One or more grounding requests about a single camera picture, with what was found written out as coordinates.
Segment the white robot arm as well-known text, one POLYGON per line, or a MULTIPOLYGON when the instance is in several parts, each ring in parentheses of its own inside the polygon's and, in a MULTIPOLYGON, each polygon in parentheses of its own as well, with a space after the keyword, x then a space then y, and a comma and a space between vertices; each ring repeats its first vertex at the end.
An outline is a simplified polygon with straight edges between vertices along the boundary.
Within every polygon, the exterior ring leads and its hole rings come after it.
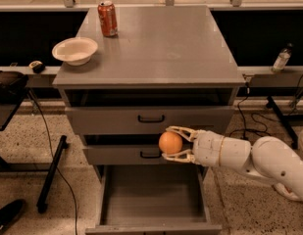
POLYGON ((159 148, 167 161, 227 167, 274 186, 289 200, 303 202, 303 160, 273 136, 250 143, 213 131, 170 126, 160 136, 159 148))

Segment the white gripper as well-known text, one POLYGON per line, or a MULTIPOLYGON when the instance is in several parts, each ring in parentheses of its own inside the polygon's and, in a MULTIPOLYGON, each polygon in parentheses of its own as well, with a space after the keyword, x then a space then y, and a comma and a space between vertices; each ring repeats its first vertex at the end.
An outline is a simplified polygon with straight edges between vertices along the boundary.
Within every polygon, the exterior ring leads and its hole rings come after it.
POLYGON ((162 157, 165 160, 184 164, 197 163, 203 166, 220 165, 220 152, 224 140, 222 135, 205 130, 197 133, 194 129, 182 126, 169 126, 167 131, 178 134, 188 142, 193 141, 193 149, 192 151, 186 149, 175 154, 163 153, 162 157))

